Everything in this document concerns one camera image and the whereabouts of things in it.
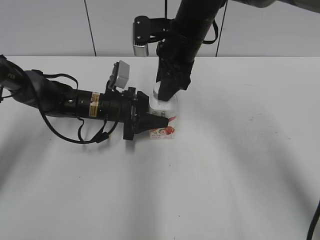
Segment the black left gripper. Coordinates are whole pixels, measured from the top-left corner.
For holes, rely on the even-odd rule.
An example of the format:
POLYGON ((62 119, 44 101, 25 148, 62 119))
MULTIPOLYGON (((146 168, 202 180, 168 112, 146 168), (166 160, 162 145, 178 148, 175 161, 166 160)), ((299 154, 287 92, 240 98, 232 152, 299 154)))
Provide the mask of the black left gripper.
POLYGON ((102 132, 101 139, 107 140, 111 133, 116 129, 118 123, 123 123, 123 139, 133 140, 134 133, 165 128, 168 126, 169 119, 162 116, 157 116, 149 112, 149 96, 142 91, 136 93, 134 87, 129 87, 122 92, 115 88, 106 88, 104 94, 99 100, 99 116, 105 121, 114 122, 111 129, 107 132, 102 132), (134 109, 135 98, 137 98, 136 109, 139 112, 135 124, 134 109))

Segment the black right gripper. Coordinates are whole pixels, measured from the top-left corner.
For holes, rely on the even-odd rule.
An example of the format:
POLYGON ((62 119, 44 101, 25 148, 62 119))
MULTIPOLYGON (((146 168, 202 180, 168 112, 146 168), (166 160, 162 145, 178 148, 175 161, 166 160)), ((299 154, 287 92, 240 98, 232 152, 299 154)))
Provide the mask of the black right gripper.
POLYGON ((168 102, 178 91, 187 90, 201 44, 201 40, 178 32, 168 32, 166 37, 158 42, 156 82, 161 82, 159 100, 168 102))

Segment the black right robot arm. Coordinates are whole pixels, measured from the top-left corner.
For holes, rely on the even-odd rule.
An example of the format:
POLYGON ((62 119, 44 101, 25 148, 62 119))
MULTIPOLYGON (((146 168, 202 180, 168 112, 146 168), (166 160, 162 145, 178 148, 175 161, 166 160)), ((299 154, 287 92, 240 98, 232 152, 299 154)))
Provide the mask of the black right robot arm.
POLYGON ((191 83, 195 57, 225 0, 182 0, 169 23, 168 35, 156 49, 158 98, 168 101, 191 83))

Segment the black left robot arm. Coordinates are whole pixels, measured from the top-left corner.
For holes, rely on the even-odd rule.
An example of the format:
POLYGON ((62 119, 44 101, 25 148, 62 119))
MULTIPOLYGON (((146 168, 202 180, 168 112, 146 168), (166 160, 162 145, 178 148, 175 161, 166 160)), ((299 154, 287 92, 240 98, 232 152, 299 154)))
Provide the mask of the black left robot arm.
POLYGON ((36 108, 48 126, 59 138, 75 144, 86 145, 106 141, 123 123, 123 139, 133 140, 136 134, 165 128, 169 119, 149 113, 149 97, 134 87, 124 89, 129 80, 130 66, 120 60, 114 63, 111 76, 103 93, 80 90, 57 81, 68 78, 75 83, 77 79, 65 73, 44 74, 40 70, 22 70, 4 55, 0 57, 0 89, 8 90, 9 97, 27 106, 36 108), (74 118, 112 122, 110 130, 101 127, 90 139, 84 140, 82 128, 78 128, 78 139, 60 134, 49 122, 48 117, 74 118))

